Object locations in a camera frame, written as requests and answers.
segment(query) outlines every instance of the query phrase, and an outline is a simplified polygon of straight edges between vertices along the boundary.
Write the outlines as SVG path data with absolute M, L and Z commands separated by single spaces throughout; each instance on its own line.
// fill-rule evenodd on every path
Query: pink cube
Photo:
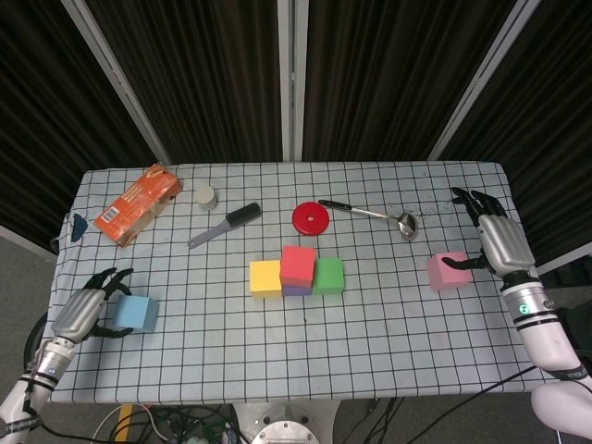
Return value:
M 442 262 L 443 257 L 449 257 L 455 261 L 466 261 L 466 253 L 438 253 L 427 260 L 427 274 L 429 285 L 434 290 L 456 289 L 473 280 L 470 270 L 455 270 Z

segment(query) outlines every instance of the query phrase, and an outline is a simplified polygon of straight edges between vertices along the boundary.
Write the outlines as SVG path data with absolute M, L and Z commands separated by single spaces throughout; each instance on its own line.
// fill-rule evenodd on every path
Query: purple cube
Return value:
M 297 287 L 295 285 L 282 285 L 282 296 L 310 296 L 313 294 L 313 289 L 310 287 Z

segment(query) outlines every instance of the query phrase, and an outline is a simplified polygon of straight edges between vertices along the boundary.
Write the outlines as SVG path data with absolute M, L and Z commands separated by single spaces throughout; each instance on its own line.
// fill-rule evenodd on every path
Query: metal ladle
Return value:
M 387 216 L 381 213 L 375 213 L 374 211 L 363 210 L 362 208 L 355 208 L 348 203 L 339 203 L 333 201 L 318 201 L 321 205 L 327 208 L 333 208 L 335 210 L 349 211 L 350 213 L 358 213 L 360 215 L 366 215 L 371 217 L 380 217 L 382 219 L 396 220 L 399 224 L 399 231 L 404 239 L 412 241 L 417 235 L 417 221 L 415 217 L 409 213 L 403 213 L 400 216 Z

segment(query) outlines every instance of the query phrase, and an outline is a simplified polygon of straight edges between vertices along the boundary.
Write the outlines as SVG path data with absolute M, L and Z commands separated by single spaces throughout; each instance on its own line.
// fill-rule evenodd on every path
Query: metal base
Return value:
M 332 444 L 340 401 L 296 400 L 233 404 L 249 444 Z

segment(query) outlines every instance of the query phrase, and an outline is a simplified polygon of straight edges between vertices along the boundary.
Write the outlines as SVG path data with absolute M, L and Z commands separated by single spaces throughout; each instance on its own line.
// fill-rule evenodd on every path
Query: green cube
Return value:
M 339 294 L 345 289 L 343 261 L 323 257 L 314 262 L 313 294 Z

